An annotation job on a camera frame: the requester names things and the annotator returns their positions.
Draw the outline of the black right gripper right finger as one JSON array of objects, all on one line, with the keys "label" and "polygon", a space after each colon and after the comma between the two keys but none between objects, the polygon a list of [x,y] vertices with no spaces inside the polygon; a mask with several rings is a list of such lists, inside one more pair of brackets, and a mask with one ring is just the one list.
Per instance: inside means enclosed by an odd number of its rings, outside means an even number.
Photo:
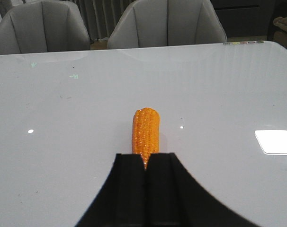
[{"label": "black right gripper right finger", "polygon": [[146,169],[149,227],[253,227],[204,189],[174,153],[150,156]]}]

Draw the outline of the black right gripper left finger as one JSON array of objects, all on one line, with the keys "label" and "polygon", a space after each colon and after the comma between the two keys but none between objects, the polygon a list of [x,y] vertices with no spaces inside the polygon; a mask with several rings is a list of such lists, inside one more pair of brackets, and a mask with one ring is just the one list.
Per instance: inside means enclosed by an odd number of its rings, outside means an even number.
[{"label": "black right gripper left finger", "polygon": [[78,227],[143,227],[145,171],[140,155],[116,154],[112,169]]}]

